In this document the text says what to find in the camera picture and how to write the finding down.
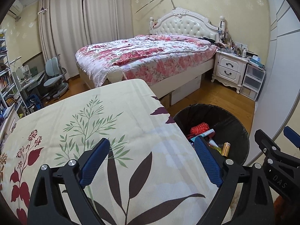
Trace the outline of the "floral cream bed sheet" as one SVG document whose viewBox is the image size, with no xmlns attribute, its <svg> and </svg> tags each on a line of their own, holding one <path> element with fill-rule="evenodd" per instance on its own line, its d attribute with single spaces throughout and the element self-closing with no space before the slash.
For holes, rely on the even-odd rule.
<svg viewBox="0 0 300 225">
<path fill-rule="evenodd" d="M 196 224 L 217 190 L 140 79 L 38 110 L 1 147 L 1 224 Z"/>
</svg>

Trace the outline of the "black trash bin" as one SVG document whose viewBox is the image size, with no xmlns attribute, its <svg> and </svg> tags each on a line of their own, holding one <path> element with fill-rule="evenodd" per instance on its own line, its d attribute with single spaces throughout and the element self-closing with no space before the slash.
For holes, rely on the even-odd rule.
<svg viewBox="0 0 300 225">
<path fill-rule="evenodd" d="M 250 149 L 249 134 L 243 124 L 229 111 L 208 104 L 193 104 L 174 116 L 174 121 L 185 136 L 193 127 L 206 123 L 215 131 L 213 140 L 222 147 L 228 142 L 231 146 L 228 157 L 243 165 Z"/>
</svg>

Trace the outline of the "beige curtains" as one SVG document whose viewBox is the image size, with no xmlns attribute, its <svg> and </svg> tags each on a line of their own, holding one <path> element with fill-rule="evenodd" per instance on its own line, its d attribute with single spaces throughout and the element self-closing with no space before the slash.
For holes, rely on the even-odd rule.
<svg viewBox="0 0 300 225">
<path fill-rule="evenodd" d="M 131 0 L 39 0 L 39 9 L 44 60 L 58 55 L 66 79 L 79 74 L 80 48 L 133 37 Z"/>
</svg>

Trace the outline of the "grey desk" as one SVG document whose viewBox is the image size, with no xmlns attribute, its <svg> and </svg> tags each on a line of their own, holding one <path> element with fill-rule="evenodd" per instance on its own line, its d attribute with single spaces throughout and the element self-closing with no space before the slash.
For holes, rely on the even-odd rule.
<svg viewBox="0 0 300 225">
<path fill-rule="evenodd" d="M 21 92 L 22 90 L 26 90 L 26 89 L 31 90 L 37 87 L 39 84 L 41 84 L 45 78 L 45 71 L 42 71 L 25 81 L 20 80 L 15 72 L 13 72 L 13 77 L 17 89 Z"/>
</svg>

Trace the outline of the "white bed with headboard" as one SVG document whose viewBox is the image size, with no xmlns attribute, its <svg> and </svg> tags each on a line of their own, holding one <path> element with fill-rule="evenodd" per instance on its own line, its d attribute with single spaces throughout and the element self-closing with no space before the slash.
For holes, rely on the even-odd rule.
<svg viewBox="0 0 300 225">
<path fill-rule="evenodd" d="M 141 79 L 164 98 L 213 68 L 225 32 L 224 16 L 216 26 L 177 7 L 158 20 L 150 18 L 148 34 L 82 47 L 75 54 L 76 65 L 90 89 Z"/>
</svg>

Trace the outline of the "silver blue toothpaste tube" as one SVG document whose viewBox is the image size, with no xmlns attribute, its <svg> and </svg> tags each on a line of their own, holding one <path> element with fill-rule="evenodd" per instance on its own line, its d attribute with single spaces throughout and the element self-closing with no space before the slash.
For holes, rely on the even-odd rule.
<svg viewBox="0 0 300 225">
<path fill-rule="evenodd" d="M 191 141 L 191 142 L 195 142 L 195 139 L 196 139 L 197 137 L 203 137 L 203 138 L 205 138 L 205 137 L 210 137 L 210 138 L 211 138 L 214 134 L 215 134 L 214 129 L 210 129 L 210 130 L 207 130 L 206 132 L 201 133 L 200 135 L 197 135 L 197 136 L 195 136 L 195 137 L 192 137 L 190 141 Z"/>
</svg>

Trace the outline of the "white nightstand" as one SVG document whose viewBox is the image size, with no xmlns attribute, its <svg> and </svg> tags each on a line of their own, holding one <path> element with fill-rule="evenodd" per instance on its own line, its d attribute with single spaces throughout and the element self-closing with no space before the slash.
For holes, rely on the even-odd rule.
<svg viewBox="0 0 300 225">
<path fill-rule="evenodd" d="M 248 60 L 243 57 L 217 50 L 211 82 L 217 80 L 224 86 L 236 88 L 236 93 L 239 94 L 247 63 Z"/>
</svg>

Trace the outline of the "grey blue desk chair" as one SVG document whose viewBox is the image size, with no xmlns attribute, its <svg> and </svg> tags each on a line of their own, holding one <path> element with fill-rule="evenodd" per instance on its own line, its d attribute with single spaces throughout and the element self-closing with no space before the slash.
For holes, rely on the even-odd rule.
<svg viewBox="0 0 300 225">
<path fill-rule="evenodd" d="M 60 54 L 47 60 L 45 64 L 45 72 L 48 79 L 44 82 L 44 87 L 49 89 L 45 95 L 46 100 L 59 99 L 68 89 L 69 84 L 65 80 L 67 73 L 64 67 L 59 64 Z"/>
</svg>

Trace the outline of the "red foam fruit net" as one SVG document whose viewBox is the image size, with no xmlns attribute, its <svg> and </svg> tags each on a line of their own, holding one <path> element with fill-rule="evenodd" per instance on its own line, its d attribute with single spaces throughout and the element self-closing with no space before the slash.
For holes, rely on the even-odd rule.
<svg viewBox="0 0 300 225">
<path fill-rule="evenodd" d="M 192 127 L 190 129 L 190 133 L 187 135 L 188 139 L 192 139 L 193 137 L 196 137 L 197 135 L 200 135 L 202 133 L 205 133 L 206 131 L 208 131 L 209 125 L 205 122 L 200 123 L 199 125 Z"/>
</svg>

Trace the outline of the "plastic drawer unit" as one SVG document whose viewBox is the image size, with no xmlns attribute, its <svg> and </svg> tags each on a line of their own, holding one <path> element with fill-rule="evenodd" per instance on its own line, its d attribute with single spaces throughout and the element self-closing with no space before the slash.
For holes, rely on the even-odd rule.
<svg viewBox="0 0 300 225">
<path fill-rule="evenodd" d="M 253 101 L 256 101 L 262 88 L 265 75 L 265 69 L 257 66 L 256 64 L 248 62 L 245 69 L 240 94 Z"/>
</svg>

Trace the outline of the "white bookshelf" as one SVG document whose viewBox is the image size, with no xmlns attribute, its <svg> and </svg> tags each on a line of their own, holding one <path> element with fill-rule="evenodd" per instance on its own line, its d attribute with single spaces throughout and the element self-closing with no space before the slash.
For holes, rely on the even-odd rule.
<svg viewBox="0 0 300 225">
<path fill-rule="evenodd" d="M 1 109 L 13 107 L 17 115 L 25 116 L 23 99 L 10 68 L 6 45 L 6 29 L 1 29 Z"/>
</svg>

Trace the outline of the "pink floral quilt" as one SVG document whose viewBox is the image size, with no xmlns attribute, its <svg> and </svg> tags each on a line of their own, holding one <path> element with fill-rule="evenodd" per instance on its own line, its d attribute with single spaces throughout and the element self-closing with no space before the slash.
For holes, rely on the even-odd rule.
<svg viewBox="0 0 300 225">
<path fill-rule="evenodd" d="M 154 85 L 211 59 L 217 46 L 203 39 L 170 35 L 138 35 L 79 49 L 76 62 L 95 87 L 104 85 L 112 68 L 123 79 L 142 79 Z"/>
</svg>

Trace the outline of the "air conditioner unit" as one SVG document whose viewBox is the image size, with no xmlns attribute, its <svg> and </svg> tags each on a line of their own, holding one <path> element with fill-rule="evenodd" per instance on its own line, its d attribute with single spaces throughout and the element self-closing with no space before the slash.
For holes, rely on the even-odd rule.
<svg viewBox="0 0 300 225">
<path fill-rule="evenodd" d="M 23 5 L 20 3 L 19 0 L 15 0 L 15 2 L 12 4 L 11 8 L 8 10 L 8 15 L 13 17 L 16 22 L 18 22 L 21 19 L 21 12 L 23 10 Z"/>
</svg>

